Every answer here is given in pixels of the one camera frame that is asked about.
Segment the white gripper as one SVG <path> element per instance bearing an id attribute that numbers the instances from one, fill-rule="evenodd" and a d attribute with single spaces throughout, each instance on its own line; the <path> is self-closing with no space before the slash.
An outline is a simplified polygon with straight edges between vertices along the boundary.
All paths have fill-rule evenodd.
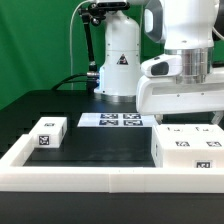
<path id="1" fill-rule="evenodd" d="M 142 76 L 137 86 L 136 109 L 142 115 L 155 115 L 158 124 L 162 124 L 166 114 L 216 111 L 212 123 L 218 125 L 224 117 L 224 71 L 214 71 L 204 83 L 197 84 Z"/>

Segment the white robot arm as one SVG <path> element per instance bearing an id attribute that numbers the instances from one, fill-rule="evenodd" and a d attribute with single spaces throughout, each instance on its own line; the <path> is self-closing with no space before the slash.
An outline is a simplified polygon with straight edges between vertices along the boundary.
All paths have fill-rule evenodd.
<path id="1" fill-rule="evenodd" d="M 164 53 L 141 64 L 136 110 L 142 115 L 224 111 L 224 70 L 212 66 L 220 0 L 150 0 L 145 32 Z"/>

